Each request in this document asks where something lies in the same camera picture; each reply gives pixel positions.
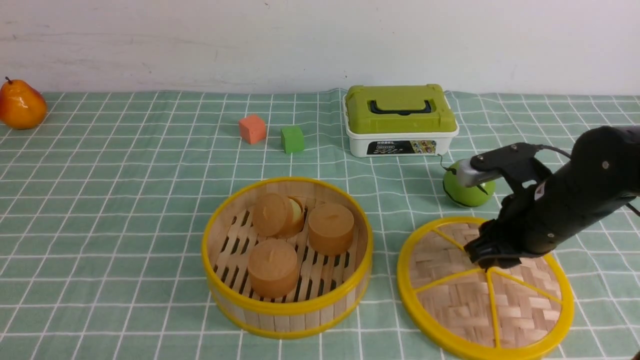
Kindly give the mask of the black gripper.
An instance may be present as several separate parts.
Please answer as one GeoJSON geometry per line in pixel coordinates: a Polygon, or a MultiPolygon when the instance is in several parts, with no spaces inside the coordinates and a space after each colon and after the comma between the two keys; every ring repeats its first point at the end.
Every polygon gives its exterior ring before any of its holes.
{"type": "Polygon", "coordinates": [[[582,231],[585,207],[570,189],[566,178],[553,176],[512,198],[498,217],[482,224],[478,238],[464,245],[469,260],[486,272],[514,268],[521,258],[546,255],[582,231]]]}

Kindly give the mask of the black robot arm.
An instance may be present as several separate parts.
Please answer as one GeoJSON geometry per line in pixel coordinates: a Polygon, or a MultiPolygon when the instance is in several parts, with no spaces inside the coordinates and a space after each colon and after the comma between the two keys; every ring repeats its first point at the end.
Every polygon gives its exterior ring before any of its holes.
{"type": "Polygon", "coordinates": [[[568,161],[551,171],[537,159],[544,145],[519,142],[480,153],[458,165],[457,181],[478,187],[503,178],[512,193],[495,219],[485,221],[464,250],[487,270],[539,258],[638,198],[639,127],[601,126],[574,142],[568,161]]]}

